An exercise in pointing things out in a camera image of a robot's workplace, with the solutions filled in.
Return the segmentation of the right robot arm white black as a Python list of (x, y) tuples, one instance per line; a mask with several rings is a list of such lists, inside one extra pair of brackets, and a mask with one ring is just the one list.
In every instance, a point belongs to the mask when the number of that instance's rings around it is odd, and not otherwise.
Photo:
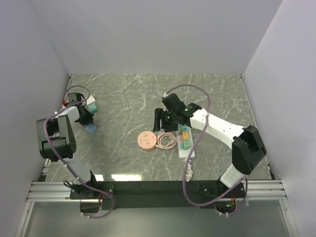
[(185, 105), (175, 93), (163, 98), (162, 103), (163, 109), (154, 110), (154, 132), (172, 132), (179, 125), (186, 125), (213, 136), (232, 150), (232, 163), (217, 184), (217, 193), (222, 197), (228, 197), (234, 191), (234, 185), (250, 175), (267, 154), (261, 135), (253, 125), (235, 125), (197, 104)]

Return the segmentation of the teal charger plug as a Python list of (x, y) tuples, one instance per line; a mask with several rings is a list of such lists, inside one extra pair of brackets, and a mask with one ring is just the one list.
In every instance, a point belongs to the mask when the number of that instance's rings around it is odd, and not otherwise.
[(92, 104), (88, 104), (86, 106), (87, 110), (90, 112), (90, 113), (94, 113), (96, 111), (98, 111), (98, 108), (97, 108), (97, 105), (95, 103), (92, 103)]

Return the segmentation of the round pink power socket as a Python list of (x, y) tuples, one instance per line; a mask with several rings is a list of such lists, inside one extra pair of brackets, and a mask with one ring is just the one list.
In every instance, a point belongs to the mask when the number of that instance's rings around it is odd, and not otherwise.
[(157, 144), (157, 136), (151, 131), (143, 131), (138, 135), (137, 143), (144, 151), (153, 150)]

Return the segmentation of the blue charger plug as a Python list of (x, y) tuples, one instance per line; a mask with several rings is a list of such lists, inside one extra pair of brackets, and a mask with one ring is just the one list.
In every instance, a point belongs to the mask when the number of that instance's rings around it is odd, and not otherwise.
[(85, 126), (85, 130), (89, 133), (95, 133), (96, 131), (96, 126), (94, 124), (88, 124)]

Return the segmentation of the white charger plug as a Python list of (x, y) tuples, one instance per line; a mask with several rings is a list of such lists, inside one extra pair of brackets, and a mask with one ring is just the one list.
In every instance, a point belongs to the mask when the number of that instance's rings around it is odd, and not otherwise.
[(95, 98), (94, 98), (92, 95), (90, 95), (90, 96), (88, 97), (86, 103), (87, 103), (87, 104), (96, 104), (96, 100), (95, 100)]

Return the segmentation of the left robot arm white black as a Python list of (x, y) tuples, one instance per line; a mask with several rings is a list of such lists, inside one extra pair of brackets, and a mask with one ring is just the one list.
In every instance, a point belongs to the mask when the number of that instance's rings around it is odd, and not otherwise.
[(88, 132), (96, 130), (94, 114), (85, 108), (85, 102), (83, 94), (69, 93), (61, 111), (51, 118), (37, 120), (36, 128), (40, 155), (70, 172), (72, 181), (64, 181), (64, 185), (88, 199), (98, 196), (99, 187), (93, 172), (75, 157), (77, 144), (72, 129), (74, 123), (79, 123)]

